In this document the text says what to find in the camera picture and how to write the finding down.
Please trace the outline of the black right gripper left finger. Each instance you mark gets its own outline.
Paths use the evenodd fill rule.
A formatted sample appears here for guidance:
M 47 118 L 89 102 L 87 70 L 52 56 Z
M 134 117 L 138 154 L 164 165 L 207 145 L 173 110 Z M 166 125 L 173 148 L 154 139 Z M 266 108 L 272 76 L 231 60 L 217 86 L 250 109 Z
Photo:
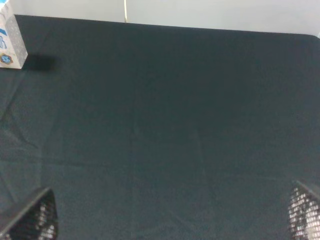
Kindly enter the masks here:
M 2 240 L 56 240 L 59 221 L 54 191 L 41 187 L 0 213 Z

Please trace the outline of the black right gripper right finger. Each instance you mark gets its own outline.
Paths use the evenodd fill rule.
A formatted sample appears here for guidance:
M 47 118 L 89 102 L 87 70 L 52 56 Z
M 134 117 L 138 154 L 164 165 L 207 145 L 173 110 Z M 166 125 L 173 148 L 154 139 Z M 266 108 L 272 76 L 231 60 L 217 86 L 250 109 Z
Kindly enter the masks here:
M 288 205 L 288 229 L 292 240 L 320 239 L 320 188 L 295 181 Z

